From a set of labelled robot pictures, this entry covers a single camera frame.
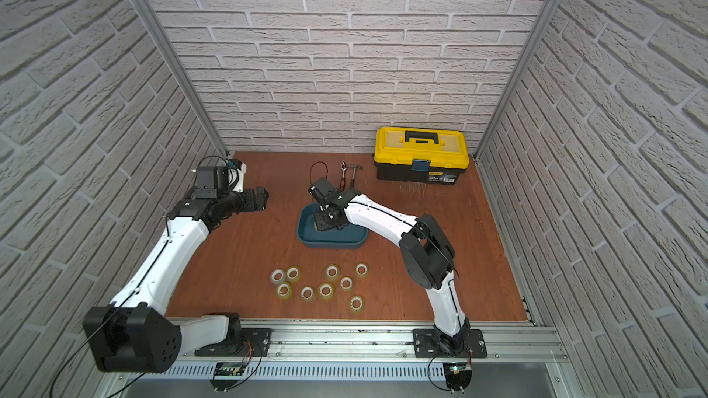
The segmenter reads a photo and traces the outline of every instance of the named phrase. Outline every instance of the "teal plastic basin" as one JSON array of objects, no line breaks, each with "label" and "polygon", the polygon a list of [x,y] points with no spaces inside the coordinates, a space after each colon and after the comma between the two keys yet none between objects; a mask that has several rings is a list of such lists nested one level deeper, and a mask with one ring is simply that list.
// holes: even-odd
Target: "teal plastic basin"
[{"label": "teal plastic basin", "polygon": [[302,209],[297,222],[297,238],[307,247],[324,249],[357,249],[369,236],[366,227],[347,225],[342,230],[330,229],[323,233],[314,228],[314,213],[319,210],[317,203]]}]

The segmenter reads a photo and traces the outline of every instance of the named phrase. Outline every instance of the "black mounting plate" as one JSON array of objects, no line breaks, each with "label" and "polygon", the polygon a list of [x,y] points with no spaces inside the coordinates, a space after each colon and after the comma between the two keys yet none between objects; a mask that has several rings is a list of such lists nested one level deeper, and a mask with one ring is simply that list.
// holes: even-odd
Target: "black mounting plate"
[{"label": "black mounting plate", "polygon": [[195,356],[234,356],[243,357],[249,352],[249,345],[246,340],[250,340],[253,344],[253,358],[260,357],[258,347],[263,350],[263,358],[268,356],[268,348],[270,347],[270,334],[273,332],[270,327],[243,327],[243,344],[238,347],[235,344],[216,343],[204,346],[201,349],[194,351]]},{"label": "black mounting plate", "polygon": [[[438,350],[437,343],[439,338],[440,331],[437,329],[413,329],[413,345],[416,348],[416,358],[450,358]],[[470,329],[465,338],[465,343],[472,350],[472,358],[487,357],[486,344],[481,330]],[[467,358],[467,351],[460,352],[458,357]]]}]

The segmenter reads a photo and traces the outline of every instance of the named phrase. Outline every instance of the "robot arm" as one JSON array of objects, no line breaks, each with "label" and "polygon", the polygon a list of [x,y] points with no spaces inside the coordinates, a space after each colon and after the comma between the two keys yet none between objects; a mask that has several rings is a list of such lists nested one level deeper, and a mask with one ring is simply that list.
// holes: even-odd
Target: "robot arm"
[{"label": "robot arm", "polygon": [[266,208],[268,192],[243,189],[246,165],[235,162],[196,170],[195,186],[168,214],[160,240],[137,273],[108,306],[92,307],[84,316],[99,370],[164,372],[180,352],[227,337],[231,322],[224,315],[176,326],[164,314],[182,272],[209,232],[233,213]]},{"label": "robot arm", "polygon": [[439,349],[448,356],[462,352],[469,321],[455,290],[455,250],[435,218],[398,213],[355,189],[340,192],[324,178],[315,181],[309,192],[321,206],[315,213],[317,230],[351,223],[367,227],[400,248],[408,275],[428,294],[440,331]]}]

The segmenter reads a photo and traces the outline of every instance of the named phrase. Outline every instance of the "brick wallpaper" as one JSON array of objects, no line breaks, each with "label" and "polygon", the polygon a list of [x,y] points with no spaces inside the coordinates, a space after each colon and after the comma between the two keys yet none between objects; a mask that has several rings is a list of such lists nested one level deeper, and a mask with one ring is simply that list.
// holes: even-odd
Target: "brick wallpaper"
[{"label": "brick wallpaper", "polygon": [[480,165],[586,396],[708,392],[708,0],[563,0]]},{"label": "brick wallpaper", "polygon": [[151,0],[231,150],[370,152],[386,124],[471,153],[543,0]]},{"label": "brick wallpaper", "polygon": [[128,0],[0,0],[0,59],[0,395],[46,397],[213,148]]}]

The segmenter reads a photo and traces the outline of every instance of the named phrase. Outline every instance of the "wooden table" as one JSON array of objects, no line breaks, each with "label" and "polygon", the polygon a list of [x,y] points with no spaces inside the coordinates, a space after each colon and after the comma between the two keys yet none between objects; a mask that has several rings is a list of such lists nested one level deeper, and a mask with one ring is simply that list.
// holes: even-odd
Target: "wooden table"
[{"label": "wooden table", "polygon": [[[369,233],[359,249],[312,249],[296,236],[300,210],[312,202],[310,166],[322,160],[329,166],[329,181],[338,186],[341,161],[360,164],[356,188],[369,198],[399,212],[434,216],[455,248],[455,282],[463,310],[471,321],[526,321],[516,282],[504,255],[487,199],[474,164],[454,186],[381,181],[370,154],[238,153],[248,166],[246,187],[264,186],[270,193],[268,208],[244,213],[222,222],[197,249],[177,285],[167,311],[170,317],[200,317],[207,313],[236,312],[244,318],[432,320],[423,288],[409,278],[401,252],[388,240]],[[318,164],[313,180],[324,175]],[[369,273],[355,275],[355,265],[366,262]],[[336,289],[331,300],[306,303],[299,296],[304,286],[326,281],[325,267],[340,266],[354,279],[348,292]],[[286,301],[275,295],[270,272],[299,266],[302,277]],[[348,300],[358,294],[365,307],[349,310]]]}]

